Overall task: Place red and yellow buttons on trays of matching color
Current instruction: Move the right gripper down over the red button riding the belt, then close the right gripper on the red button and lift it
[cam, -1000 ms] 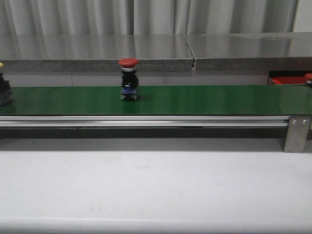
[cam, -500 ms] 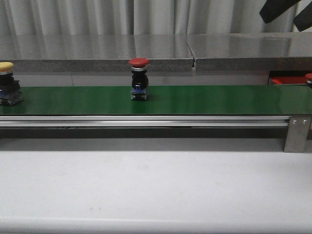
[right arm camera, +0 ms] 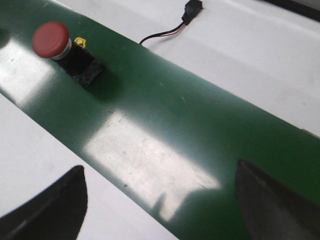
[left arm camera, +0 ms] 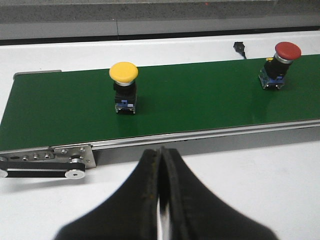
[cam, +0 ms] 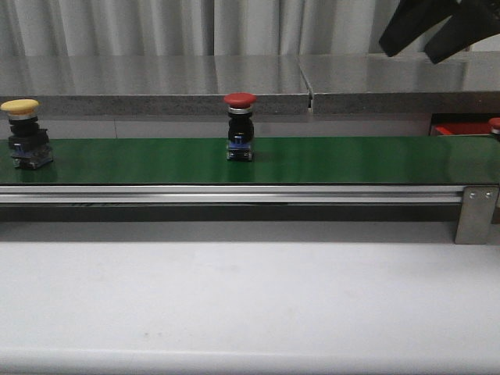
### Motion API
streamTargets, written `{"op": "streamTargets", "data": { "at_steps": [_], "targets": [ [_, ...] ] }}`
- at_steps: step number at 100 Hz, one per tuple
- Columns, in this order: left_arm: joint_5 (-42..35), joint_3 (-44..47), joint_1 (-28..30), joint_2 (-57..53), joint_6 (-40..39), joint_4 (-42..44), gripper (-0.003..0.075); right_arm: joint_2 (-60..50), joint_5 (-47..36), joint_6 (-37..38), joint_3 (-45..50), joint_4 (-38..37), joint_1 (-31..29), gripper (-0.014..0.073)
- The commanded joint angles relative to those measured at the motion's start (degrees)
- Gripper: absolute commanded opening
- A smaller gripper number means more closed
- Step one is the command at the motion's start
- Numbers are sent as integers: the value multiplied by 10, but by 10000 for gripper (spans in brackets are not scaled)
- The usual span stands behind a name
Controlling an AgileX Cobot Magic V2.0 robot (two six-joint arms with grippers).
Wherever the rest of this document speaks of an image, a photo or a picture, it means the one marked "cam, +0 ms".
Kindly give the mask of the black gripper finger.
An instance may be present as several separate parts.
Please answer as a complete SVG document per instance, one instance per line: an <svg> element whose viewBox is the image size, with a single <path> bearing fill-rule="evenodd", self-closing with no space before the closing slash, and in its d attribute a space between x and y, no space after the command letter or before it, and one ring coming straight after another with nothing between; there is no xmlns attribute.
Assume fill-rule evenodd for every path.
<svg viewBox="0 0 500 375"><path fill-rule="evenodd" d="M446 24L427 42L424 52L438 64L464 48L499 34L499 1L463 0Z"/></svg>
<svg viewBox="0 0 500 375"><path fill-rule="evenodd" d="M395 56L457 9L458 2L454 0L401 0L379 46L387 56Z"/></svg>

